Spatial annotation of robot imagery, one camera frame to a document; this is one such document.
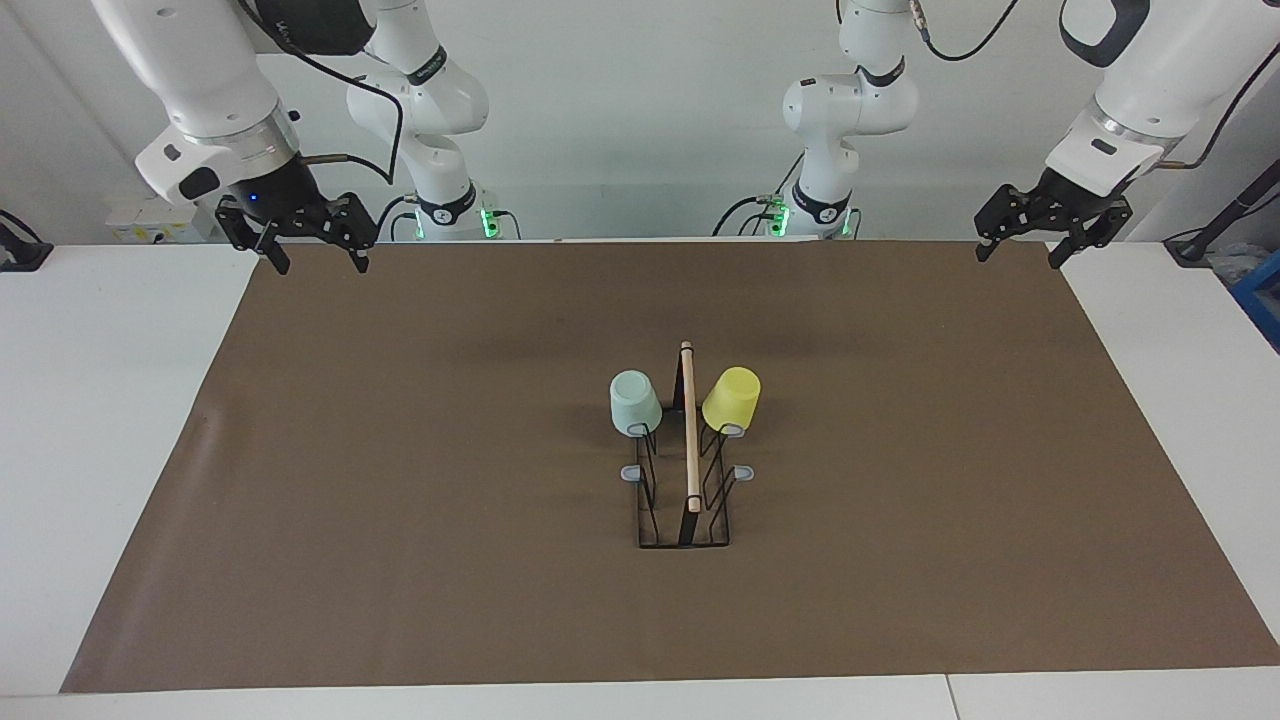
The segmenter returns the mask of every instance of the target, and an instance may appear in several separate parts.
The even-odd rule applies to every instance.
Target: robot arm
[[[847,138],[905,129],[919,106],[902,54],[913,28],[909,1],[844,1],[840,44],[856,70],[803,79],[783,101],[787,126],[805,145],[800,178],[785,196],[792,234],[840,231],[858,172],[858,151]]]
[[[355,51],[374,32],[367,1],[260,0],[256,10],[294,46]],[[169,115],[169,127],[137,159],[138,170],[157,193],[184,202],[228,191],[216,215],[232,243],[266,256],[282,274],[289,260],[278,237],[317,237],[346,250],[360,272],[367,269],[366,251],[378,240],[375,223],[355,195],[328,200],[320,193],[291,118],[259,70],[230,5],[221,0],[92,3],[134,73]],[[251,227],[250,220],[260,227]]]
[[[1092,102],[1028,192],[1002,186],[974,218],[986,261],[1000,241],[1066,231],[1050,256],[1103,247],[1133,215],[1124,192],[1280,41],[1277,0],[1065,0],[1064,42],[1105,68]]]
[[[484,211],[489,200],[467,173],[458,146],[445,136],[475,132],[489,118],[489,97],[475,77],[449,58],[436,40],[422,0],[378,0],[378,29],[366,51],[393,69],[365,78],[404,108],[401,158],[413,178],[419,227],[430,240],[471,240],[493,233]],[[351,117],[387,142],[396,111],[352,87]]]

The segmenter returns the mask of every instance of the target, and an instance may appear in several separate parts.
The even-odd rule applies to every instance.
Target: yellow cup
[[[730,368],[707,396],[703,419],[721,433],[724,432],[724,425],[737,425],[745,430],[751,427],[759,401],[760,378],[746,368]]]

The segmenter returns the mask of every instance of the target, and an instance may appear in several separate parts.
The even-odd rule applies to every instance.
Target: white tabletop
[[[32,696],[0,700],[0,717],[1280,716],[1280,669],[40,697],[61,684],[253,264],[218,246],[63,247],[40,273],[0,275],[0,697]],[[1158,246],[1087,252],[1065,274],[1280,637],[1280,356],[1211,273]]]

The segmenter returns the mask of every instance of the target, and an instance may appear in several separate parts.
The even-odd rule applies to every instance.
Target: wooden handle
[[[685,379],[685,470],[689,474],[689,511],[703,511],[703,474],[698,455],[698,392],[694,389],[694,343],[680,345],[680,366]]]

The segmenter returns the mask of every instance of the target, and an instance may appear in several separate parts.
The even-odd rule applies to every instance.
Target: green light
[[[791,223],[791,208],[781,205],[778,208],[778,214],[773,217],[773,224],[769,227],[769,232],[773,237],[782,237],[787,234],[787,224]]]
[[[480,222],[484,223],[484,236],[486,238],[493,240],[502,236],[502,225],[498,224],[498,218],[494,217],[493,210],[481,208]]]

